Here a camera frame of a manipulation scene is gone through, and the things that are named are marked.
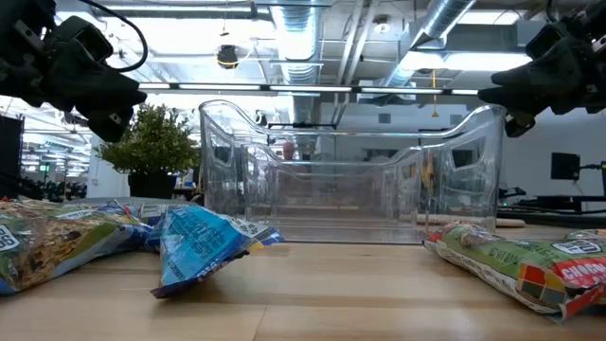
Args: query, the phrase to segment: ceiling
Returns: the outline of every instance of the ceiling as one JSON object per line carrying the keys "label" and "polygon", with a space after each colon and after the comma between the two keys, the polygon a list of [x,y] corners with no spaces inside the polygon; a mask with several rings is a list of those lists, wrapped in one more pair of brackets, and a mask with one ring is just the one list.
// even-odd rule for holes
{"label": "ceiling", "polygon": [[[259,19],[229,18],[223,6],[225,2],[184,1],[184,0],[98,0],[101,4],[119,8],[144,4],[143,9],[130,10],[129,19],[144,33],[150,48],[150,57],[144,66],[129,73],[129,76],[141,82],[233,82],[233,83],[282,83],[280,63],[277,54],[276,30],[266,6],[258,5]],[[142,51],[142,45],[136,33],[114,17],[99,15],[77,0],[59,0],[56,21],[59,23],[71,15],[78,15],[96,25],[112,43],[115,54],[108,61],[114,67],[123,67],[135,63]],[[378,32],[371,25],[361,60],[357,63],[353,81],[373,81],[387,76],[400,61],[399,41],[406,23],[421,18],[427,9],[428,0],[384,0],[376,9],[378,15],[386,15],[389,30]],[[586,0],[559,1],[560,13],[571,9],[582,9],[591,3]],[[197,17],[191,6],[202,7],[204,18]],[[170,16],[167,6],[171,6]],[[249,3],[243,3],[244,9]],[[319,53],[316,62],[321,65],[320,83],[335,84],[341,58],[344,54],[345,39],[348,31],[355,29],[351,16],[354,0],[332,0],[332,6],[323,8],[319,32]],[[214,9],[216,14],[208,14]],[[481,24],[510,26],[520,19],[544,20],[542,10],[544,1],[524,0],[478,0],[472,9],[459,21],[459,24]],[[361,36],[365,11],[358,24]],[[225,70],[217,63],[220,45],[235,45],[240,58],[237,68]],[[462,71],[440,68],[434,74],[416,72],[412,78],[419,87],[449,87],[479,89],[491,86],[491,72]],[[182,109],[197,128],[197,107],[218,96],[211,95],[150,95],[152,103],[166,103],[168,106]],[[266,110],[273,112],[288,111],[283,97],[260,98],[239,97],[237,101],[249,111]],[[4,115],[26,118],[26,131],[31,134],[60,138],[63,144],[73,146],[76,151],[89,153],[90,133],[87,128],[73,124],[72,117],[43,105],[32,108],[20,99],[0,97],[0,112]],[[81,117],[74,113],[76,120]]]}

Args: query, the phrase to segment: desk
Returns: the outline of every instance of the desk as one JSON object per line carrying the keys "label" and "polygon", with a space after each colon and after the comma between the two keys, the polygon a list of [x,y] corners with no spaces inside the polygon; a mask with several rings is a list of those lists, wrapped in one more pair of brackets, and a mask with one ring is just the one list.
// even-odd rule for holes
{"label": "desk", "polygon": [[604,316],[558,326],[422,246],[278,244],[173,300],[149,293],[158,276],[156,255],[133,252],[0,298],[2,340],[606,338]]}

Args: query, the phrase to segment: green snack bag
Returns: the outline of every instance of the green snack bag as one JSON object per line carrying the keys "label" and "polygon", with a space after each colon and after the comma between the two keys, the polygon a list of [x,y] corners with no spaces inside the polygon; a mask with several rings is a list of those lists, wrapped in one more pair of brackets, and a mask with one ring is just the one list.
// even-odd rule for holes
{"label": "green snack bag", "polygon": [[538,313],[565,319],[604,302],[604,230],[573,232],[555,241],[514,241],[475,224],[451,223],[431,232],[423,244]]}

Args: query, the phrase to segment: black monitor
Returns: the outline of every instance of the black monitor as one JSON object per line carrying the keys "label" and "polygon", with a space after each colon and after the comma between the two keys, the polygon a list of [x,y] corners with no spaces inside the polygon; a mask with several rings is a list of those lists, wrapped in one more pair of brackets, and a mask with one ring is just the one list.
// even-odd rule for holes
{"label": "black monitor", "polygon": [[579,180],[580,156],[572,153],[551,153],[552,180]]}

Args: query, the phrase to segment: potted plant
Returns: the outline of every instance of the potted plant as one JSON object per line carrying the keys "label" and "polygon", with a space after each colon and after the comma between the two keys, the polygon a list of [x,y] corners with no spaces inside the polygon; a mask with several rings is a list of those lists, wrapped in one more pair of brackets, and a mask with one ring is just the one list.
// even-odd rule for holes
{"label": "potted plant", "polygon": [[141,104],[122,140],[95,147],[98,157],[129,174],[131,196],[170,199],[174,174],[199,166],[191,129],[178,117],[166,105]]}

